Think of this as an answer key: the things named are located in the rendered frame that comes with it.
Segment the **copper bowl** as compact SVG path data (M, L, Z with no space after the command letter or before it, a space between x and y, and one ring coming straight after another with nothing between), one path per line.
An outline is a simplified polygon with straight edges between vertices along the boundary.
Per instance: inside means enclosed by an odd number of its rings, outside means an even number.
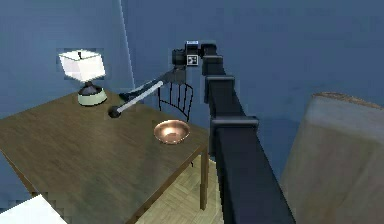
M190 134L189 125L181 120L166 120L157 124L153 130L157 140L164 144L179 144Z

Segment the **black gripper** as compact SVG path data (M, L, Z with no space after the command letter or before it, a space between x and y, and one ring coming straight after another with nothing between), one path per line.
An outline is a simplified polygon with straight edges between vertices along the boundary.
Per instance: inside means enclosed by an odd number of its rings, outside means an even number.
M172 51L172 65L173 68L163 76L148 81L128 92L120 93L119 97L126 103L110 107L108 115L111 118L118 118L124 110L152 94L164 83L184 84L186 82L186 54L184 49Z

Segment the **brown wooden table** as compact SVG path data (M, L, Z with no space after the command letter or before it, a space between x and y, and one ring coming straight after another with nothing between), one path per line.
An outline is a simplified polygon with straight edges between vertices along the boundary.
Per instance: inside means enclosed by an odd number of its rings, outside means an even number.
M0 119L0 152L33 196L67 224L135 224L197 156L208 154L198 126L177 145L154 136L167 114L136 104L118 118L119 98L82 107L74 93Z

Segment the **white flat slab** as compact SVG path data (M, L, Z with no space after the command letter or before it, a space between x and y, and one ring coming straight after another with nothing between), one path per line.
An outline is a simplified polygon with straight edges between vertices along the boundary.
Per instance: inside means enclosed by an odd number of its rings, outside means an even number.
M0 224L67 224L42 195L0 213Z

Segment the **white shade table lamp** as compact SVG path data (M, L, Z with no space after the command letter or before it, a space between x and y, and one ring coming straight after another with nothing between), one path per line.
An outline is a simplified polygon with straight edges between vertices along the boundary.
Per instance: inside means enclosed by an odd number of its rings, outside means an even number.
M81 106L95 106L107 100L105 90L92 83L106 75L100 53L78 49L59 54L59 59L65 75L84 84L77 93Z

